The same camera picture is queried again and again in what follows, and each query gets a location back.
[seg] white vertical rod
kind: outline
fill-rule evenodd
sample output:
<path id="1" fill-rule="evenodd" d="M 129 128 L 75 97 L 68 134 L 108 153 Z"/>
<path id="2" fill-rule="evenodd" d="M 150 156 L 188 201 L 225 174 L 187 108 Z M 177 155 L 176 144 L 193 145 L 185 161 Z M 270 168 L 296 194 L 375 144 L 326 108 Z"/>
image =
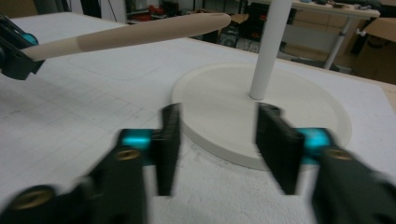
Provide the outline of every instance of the white vertical rod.
<path id="1" fill-rule="evenodd" d="M 343 44 L 344 38 L 347 35 L 347 30 L 349 29 L 349 25 L 352 22 L 352 18 L 348 17 L 346 19 L 346 23 L 343 26 L 343 30 L 340 32 L 338 35 L 337 40 L 335 41 L 334 46 L 332 47 L 332 52 L 330 53 L 329 57 L 326 60 L 326 63 L 324 64 L 324 69 L 330 69 L 332 66 L 332 62 L 334 61 L 335 56 L 337 56 L 337 52 L 340 49 L 341 45 Z"/>
<path id="2" fill-rule="evenodd" d="M 267 15 L 260 54 L 250 87 L 250 97 L 262 100 L 274 68 L 280 42 L 289 18 L 292 0 L 273 0 Z"/>

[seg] table leg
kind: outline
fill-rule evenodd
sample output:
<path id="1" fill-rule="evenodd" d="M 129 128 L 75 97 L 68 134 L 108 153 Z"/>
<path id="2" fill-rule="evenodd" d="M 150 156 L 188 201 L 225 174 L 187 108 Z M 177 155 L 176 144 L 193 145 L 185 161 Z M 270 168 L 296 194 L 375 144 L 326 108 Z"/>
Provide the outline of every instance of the table leg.
<path id="1" fill-rule="evenodd" d="M 352 22 L 352 18 L 348 17 L 346 19 L 346 23 L 344 24 L 343 30 L 340 32 L 337 40 L 335 41 L 334 47 L 332 48 L 332 52 L 330 53 L 329 57 L 326 60 L 326 63 L 324 64 L 324 69 L 330 69 L 330 67 L 332 66 L 332 62 L 334 61 L 334 58 L 337 55 L 337 52 L 340 49 L 341 44 L 344 41 L 344 38 L 347 35 L 347 30 L 351 22 Z"/>
<path id="2" fill-rule="evenodd" d="M 241 14 L 241 10 L 242 10 L 242 2 L 244 0 L 239 0 L 239 7 L 238 7 L 238 14 Z"/>

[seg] office furniture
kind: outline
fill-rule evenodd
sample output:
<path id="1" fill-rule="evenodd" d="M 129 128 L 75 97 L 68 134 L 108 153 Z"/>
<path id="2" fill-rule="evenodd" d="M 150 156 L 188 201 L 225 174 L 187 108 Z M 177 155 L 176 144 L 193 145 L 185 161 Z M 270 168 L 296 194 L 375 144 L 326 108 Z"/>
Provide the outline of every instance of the office furniture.
<path id="1" fill-rule="evenodd" d="M 395 0 L 382 0 L 381 3 L 382 3 L 382 5 L 385 5 L 385 6 L 396 7 L 396 1 Z"/>
<path id="2" fill-rule="evenodd" d="M 41 43 L 122 25 L 71 13 L 14 22 Z M 191 70 L 256 60 L 254 53 L 182 38 L 49 59 L 26 81 L 0 76 L 1 204 L 27 186 L 71 186 L 120 128 L 160 127 L 158 110 Z M 282 60 L 276 68 L 335 97 L 352 120 L 346 147 L 394 180 L 395 110 L 381 88 L 394 95 L 394 85 Z M 269 173 L 216 158 L 186 136 L 177 169 L 175 197 L 150 202 L 154 223 L 314 223 L 305 199 L 315 169 L 301 173 L 300 195 L 287 197 Z M 153 177 L 149 168 L 145 172 Z"/>
<path id="3" fill-rule="evenodd" d="M 271 3 L 271 0 L 254 0 L 253 2 L 268 5 Z M 322 65 L 325 69 L 330 69 L 332 66 L 332 62 L 344 41 L 352 19 L 370 20 L 371 18 L 379 17 L 379 12 L 377 10 L 357 10 L 352 5 L 346 5 L 345 8 L 335 8 L 331 5 L 322 6 L 315 4 L 314 2 L 302 3 L 299 0 L 293 0 L 292 7 L 297 10 L 315 11 L 318 13 L 347 17 L 346 22 L 338 35 L 292 25 L 288 25 L 285 30 L 283 41 L 287 43 L 330 52 L 326 62 Z"/>
<path id="4" fill-rule="evenodd" d="M 227 0 L 223 0 L 222 2 L 222 11 L 225 12 L 225 6 L 226 6 Z M 206 0 L 202 1 L 202 8 L 206 7 Z M 195 9 L 195 0 L 193 0 L 193 9 Z"/>
<path id="5" fill-rule="evenodd" d="M 66 0 L 35 0 L 35 8 L 37 13 L 40 14 L 47 14 L 47 13 L 54 13 L 54 12 L 64 12 L 69 11 L 69 5 Z"/>
<path id="6" fill-rule="evenodd" d="M 269 6 L 261 3 L 251 3 L 247 14 L 243 15 L 247 19 L 240 23 L 239 30 L 241 37 L 253 41 L 261 41 L 264 24 L 267 20 Z M 292 9 L 289 14 L 288 24 L 292 24 L 296 10 Z"/>
<path id="7" fill-rule="evenodd" d="M 127 23 L 127 8 L 126 2 L 114 1 L 114 0 L 101 0 L 100 10 L 102 14 L 102 19 L 108 21 L 116 21 L 121 23 Z"/>
<path id="8" fill-rule="evenodd" d="M 25 1 L 24 4 L 18 6 L 18 10 L 15 8 L 15 1 L 2 0 L 0 1 L 0 8 L 3 14 L 6 14 L 9 18 L 27 17 L 37 15 L 35 9 L 35 2 Z"/>

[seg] white table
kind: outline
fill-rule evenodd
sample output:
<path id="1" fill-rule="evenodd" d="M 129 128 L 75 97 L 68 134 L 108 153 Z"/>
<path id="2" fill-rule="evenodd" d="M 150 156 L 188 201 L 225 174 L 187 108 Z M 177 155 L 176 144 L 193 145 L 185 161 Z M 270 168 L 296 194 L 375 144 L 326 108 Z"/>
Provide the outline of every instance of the white table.
<path id="1" fill-rule="evenodd" d="M 271 1 L 272 0 L 253 0 L 252 2 L 270 5 Z M 285 30 L 285 34 L 283 36 L 283 41 L 285 42 L 311 49 L 329 51 L 330 54 L 323 65 L 325 69 L 330 69 L 332 66 L 332 62 L 344 41 L 352 19 L 370 20 L 371 18 L 378 18 L 380 15 L 377 10 L 357 10 L 353 5 L 345 5 L 343 8 L 335 8 L 329 4 L 322 6 L 314 2 L 303 3 L 300 0 L 293 0 L 292 7 L 298 10 L 314 11 L 317 13 L 346 17 L 346 22 L 338 35 L 292 25 L 288 25 Z"/>
<path id="2" fill-rule="evenodd" d="M 71 13 L 14 22 L 41 43 L 122 25 Z M 158 128 L 158 110 L 189 71 L 256 60 L 254 53 L 183 38 L 50 59 L 26 81 L 0 76 L 1 205 L 32 185 L 70 189 L 121 128 Z M 379 86 L 281 60 L 276 68 L 338 99 L 353 125 L 347 148 L 396 176 L 396 116 Z M 269 173 L 218 159 L 184 136 L 176 196 L 152 200 L 154 223 L 314 223 L 308 201 L 314 173 L 303 172 L 300 195 L 286 197 Z"/>

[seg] black clamp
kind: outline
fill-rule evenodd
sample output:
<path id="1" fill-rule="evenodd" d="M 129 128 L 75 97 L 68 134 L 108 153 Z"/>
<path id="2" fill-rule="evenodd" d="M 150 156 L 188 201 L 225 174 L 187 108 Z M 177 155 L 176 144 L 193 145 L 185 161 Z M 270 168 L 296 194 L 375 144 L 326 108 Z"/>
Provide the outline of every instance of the black clamp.
<path id="1" fill-rule="evenodd" d="M 318 162 L 317 223 L 396 223 L 396 188 L 337 146 L 328 130 L 292 128 L 280 108 L 259 103 L 256 144 L 285 194 L 295 193 L 303 157 Z"/>
<path id="2" fill-rule="evenodd" d="M 33 35 L 25 33 L 7 16 L 0 14 L 0 68 L 5 76 L 25 80 L 30 73 L 35 74 L 44 61 L 32 61 L 21 49 L 37 44 Z"/>
<path id="3" fill-rule="evenodd" d="M 115 147 L 68 193 L 34 186 L 14 197 L 2 224 L 146 224 L 143 166 L 156 165 L 160 196 L 170 196 L 180 145 L 179 105 L 163 109 L 161 130 L 122 130 Z"/>

